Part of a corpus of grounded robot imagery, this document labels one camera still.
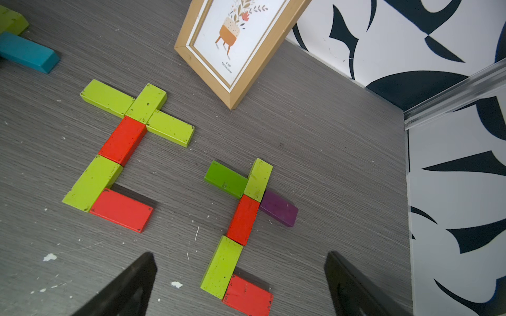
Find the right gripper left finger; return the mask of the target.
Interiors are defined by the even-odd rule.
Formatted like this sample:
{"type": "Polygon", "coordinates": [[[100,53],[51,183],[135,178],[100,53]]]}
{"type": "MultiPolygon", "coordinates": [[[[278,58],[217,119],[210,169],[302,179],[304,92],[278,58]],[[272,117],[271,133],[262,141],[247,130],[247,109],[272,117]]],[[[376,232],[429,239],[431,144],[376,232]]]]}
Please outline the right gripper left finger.
{"type": "Polygon", "coordinates": [[[157,272],[154,254],[142,254],[73,315],[145,315],[157,272]]]}

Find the red block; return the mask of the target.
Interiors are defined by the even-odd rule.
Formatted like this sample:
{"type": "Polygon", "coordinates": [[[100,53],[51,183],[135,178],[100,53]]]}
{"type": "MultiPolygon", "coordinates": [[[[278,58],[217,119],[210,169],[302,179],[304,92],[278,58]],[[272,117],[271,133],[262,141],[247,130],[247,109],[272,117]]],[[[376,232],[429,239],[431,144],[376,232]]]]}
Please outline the red block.
{"type": "Polygon", "coordinates": [[[238,244],[246,246],[259,208],[260,203],[258,201],[243,195],[235,210],[226,236],[238,244]]]}
{"type": "Polygon", "coordinates": [[[125,167],[146,133],[145,124],[124,117],[98,154],[125,167]]]}
{"type": "Polygon", "coordinates": [[[251,316],[269,316],[274,296],[272,293],[233,275],[222,302],[251,316]]]}
{"type": "Polygon", "coordinates": [[[90,209],[91,214],[142,233],[154,208],[110,189],[104,189],[90,209]]]}

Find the lime block top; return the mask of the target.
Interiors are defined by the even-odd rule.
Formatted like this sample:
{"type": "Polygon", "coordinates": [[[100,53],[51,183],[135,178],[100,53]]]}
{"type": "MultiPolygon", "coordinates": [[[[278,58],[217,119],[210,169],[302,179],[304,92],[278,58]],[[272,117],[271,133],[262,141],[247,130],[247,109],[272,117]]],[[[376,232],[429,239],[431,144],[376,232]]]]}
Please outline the lime block top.
{"type": "Polygon", "coordinates": [[[83,89],[80,96],[85,102],[120,118],[134,103],[133,97],[95,79],[83,89]]]}

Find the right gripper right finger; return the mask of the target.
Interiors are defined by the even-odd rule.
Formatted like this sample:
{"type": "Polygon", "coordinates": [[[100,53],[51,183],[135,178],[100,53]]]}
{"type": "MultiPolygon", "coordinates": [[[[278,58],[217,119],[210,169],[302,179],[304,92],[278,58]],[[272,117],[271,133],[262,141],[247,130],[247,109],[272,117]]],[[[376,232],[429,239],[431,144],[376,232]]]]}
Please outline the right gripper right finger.
{"type": "Polygon", "coordinates": [[[324,272],[337,315],[410,314],[337,251],[328,253],[324,272]]]}

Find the teal block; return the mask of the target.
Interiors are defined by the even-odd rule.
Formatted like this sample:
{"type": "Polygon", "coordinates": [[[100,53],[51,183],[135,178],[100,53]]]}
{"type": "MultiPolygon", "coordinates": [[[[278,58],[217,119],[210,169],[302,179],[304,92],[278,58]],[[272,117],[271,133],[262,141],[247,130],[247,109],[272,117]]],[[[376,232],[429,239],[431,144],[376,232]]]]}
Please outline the teal block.
{"type": "Polygon", "coordinates": [[[1,33],[1,57],[46,74],[60,61],[54,50],[10,32],[1,33]]]}

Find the lime block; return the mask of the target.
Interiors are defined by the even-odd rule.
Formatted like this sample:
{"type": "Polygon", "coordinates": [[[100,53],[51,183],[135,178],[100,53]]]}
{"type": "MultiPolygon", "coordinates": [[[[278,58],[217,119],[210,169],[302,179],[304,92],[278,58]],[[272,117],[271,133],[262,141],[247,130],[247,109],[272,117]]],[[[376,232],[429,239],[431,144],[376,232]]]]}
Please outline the lime block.
{"type": "Polygon", "coordinates": [[[222,300],[225,296],[243,246],[222,236],[201,281],[200,288],[222,300]]]}
{"type": "Polygon", "coordinates": [[[159,110],[155,110],[146,128],[149,132],[183,147],[188,147],[195,130],[192,125],[159,110]]]}
{"type": "Polygon", "coordinates": [[[244,195],[261,202],[271,176],[273,166],[257,158],[250,170],[248,182],[244,190],[244,195]]]}
{"type": "Polygon", "coordinates": [[[62,202],[88,213],[104,189],[111,188],[122,171],[122,165],[96,155],[62,202]]]}
{"type": "Polygon", "coordinates": [[[167,100],[167,92],[147,84],[133,104],[126,111],[125,116],[147,124],[156,110],[160,110],[167,100]]]}
{"type": "Polygon", "coordinates": [[[120,118],[134,103],[133,97],[95,79],[83,89],[80,96],[85,102],[120,118]]]}
{"type": "Polygon", "coordinates": [[[28,21],[20,13],[0,6],[0,33],[9,32],[18,36],[28,27],[28,21]]]}

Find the green block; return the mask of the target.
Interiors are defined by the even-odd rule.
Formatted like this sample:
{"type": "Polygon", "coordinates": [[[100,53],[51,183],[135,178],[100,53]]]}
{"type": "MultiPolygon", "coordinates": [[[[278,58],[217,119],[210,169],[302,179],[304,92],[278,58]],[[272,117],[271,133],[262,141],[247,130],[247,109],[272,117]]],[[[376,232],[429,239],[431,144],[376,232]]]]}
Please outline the green block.
{"type": "Polygon", "coordinates": [[[248,182],[246,177],[217,161],[212,161],[204,180],[237,199],[242,198],[248,182]]]}

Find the purple block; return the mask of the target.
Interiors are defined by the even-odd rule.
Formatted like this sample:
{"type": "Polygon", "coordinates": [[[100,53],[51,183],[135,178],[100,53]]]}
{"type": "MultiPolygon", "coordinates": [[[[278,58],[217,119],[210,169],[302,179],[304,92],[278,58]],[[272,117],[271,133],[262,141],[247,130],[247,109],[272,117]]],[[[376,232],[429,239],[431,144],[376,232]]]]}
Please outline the purple block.
{"type": "Polygon", "coordinates": [[[270,190],[266,190],[260,209],[288,227],[295,226],[299,212],[297,207],[270,190]]]}

